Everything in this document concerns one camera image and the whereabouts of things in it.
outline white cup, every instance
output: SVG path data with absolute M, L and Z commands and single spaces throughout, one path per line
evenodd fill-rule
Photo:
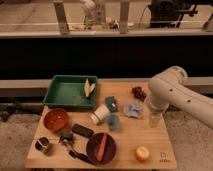
M 102 104 L 96 109 L 96 111 L 90 117 L 92 121 L 96 125 L 98 125 L 109 115 L 110 115 L 110 110 L 106 107 L 105 104 Z

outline cable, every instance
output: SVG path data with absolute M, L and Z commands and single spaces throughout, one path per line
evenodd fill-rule
M 141 18 L 140 18 L 140 22 L 139 22 L 139 27 L 138 27 L 139 29 L 141 28 L 142 18 L 143 18 L 143 15 L 144 15 L 144 13 L 145 13 L 145 11 L 146 11 L 147 7 L 148 7 L 148 5 L 147 5 L 147 6 L 145 6 L 145 8 L 143 9 L 143 12 L 142 12 L 142 14 L 141 14 Z

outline red object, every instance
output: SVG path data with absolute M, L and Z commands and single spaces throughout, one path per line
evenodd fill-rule
M 106 164 L 110 162 L 116 154 L 115 140 L 109 134 L 106 134 L 107 141 L 105 145 L 103 159 L 101 161 L 97 160 L 97 154 L 100 149 L 100 144 L 104 134 L 105 133 L 94 134 L 87 143 L 87 148 L 86 148 L 87 156 L 89 160 L 95 165 L 102 165 L 102 164 Z
M 107 134 L 104 133 L 103 138 L 101 140 L 101 144 L 100 144 L 99 150 L 98 150 L 98 154 L 96 156 L 96 159 L 98 161 L 102 161 L 103 160 L 105 146 L 106 146 L 106 141 L 107 141 Z
M 49 111 L 44 118 L 44 126 L 48 130 L 56 133 L 68 124 L 68 114 L 64 109 L 53 109 Z

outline floor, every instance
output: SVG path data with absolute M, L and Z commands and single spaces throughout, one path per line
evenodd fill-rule
M 29 170 L 24 163 L 39 118 L 20 114 L 0 123 L 1 171 Z M 178 165 L 173 171 L 212 171 L 213 131 L 182 111 L 167 112 L 164 118 Z

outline carrot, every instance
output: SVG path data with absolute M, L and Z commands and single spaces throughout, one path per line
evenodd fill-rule
M 98 149 L 98 154 L 96 156 L 96 159 L 98 161 L 102 161 L 103 157 L 104 157 L 104 151 L 105 151 L 105 146 L 106 146 L 106 141 L 107 141 L 107 134 L 104 133 L 101 143 L 100 143 L 100 147 Z

